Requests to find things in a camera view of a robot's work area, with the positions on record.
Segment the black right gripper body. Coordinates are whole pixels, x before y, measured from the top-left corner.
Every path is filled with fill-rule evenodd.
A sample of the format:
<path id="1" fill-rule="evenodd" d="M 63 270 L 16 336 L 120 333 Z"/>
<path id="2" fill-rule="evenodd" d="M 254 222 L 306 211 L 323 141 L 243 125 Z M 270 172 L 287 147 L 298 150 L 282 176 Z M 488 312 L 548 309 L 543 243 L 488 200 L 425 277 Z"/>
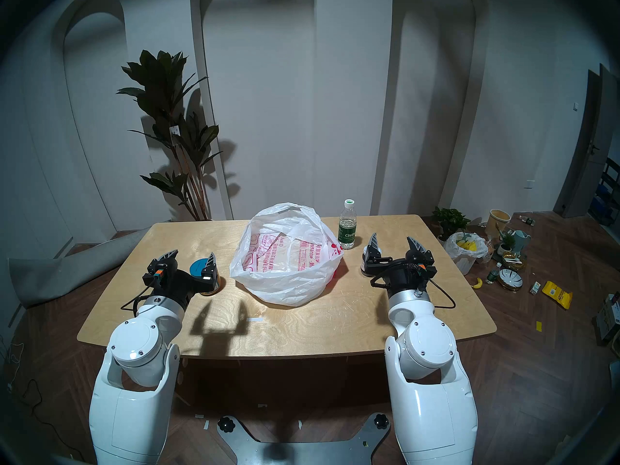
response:
<path id="1" fill-rule="evenodd" d="M 415 265 L 408 263 L 406 258 L 394 260 L 391 257 L 363 257 L 361 271 L 365 276 L 371 277 L 371 287 L 385 289 L 388 293 L 406 290 L 425 293 L 428 282 L 432 281 L 437 273 L 434 264 Z"/>

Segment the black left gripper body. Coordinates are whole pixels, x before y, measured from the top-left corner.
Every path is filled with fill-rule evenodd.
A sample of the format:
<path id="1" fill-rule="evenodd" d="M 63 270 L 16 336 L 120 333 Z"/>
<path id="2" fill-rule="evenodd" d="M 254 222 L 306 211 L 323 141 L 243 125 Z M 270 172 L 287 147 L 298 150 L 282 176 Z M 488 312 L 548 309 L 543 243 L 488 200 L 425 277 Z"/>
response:
<path id="1" fill-rule="evenodd" d="M 146 287 L 153 288 L 151 296 L 172 299 L 183 309 L 187 309 L 194 295 L 213 295 L 220 287 L 219 276 L 202 277 L 202 269 L 198 277 L 179 269 L 155 271 L 155 260 L 148 265 L 147 272 L 143 275 L 143 282 Z"/>

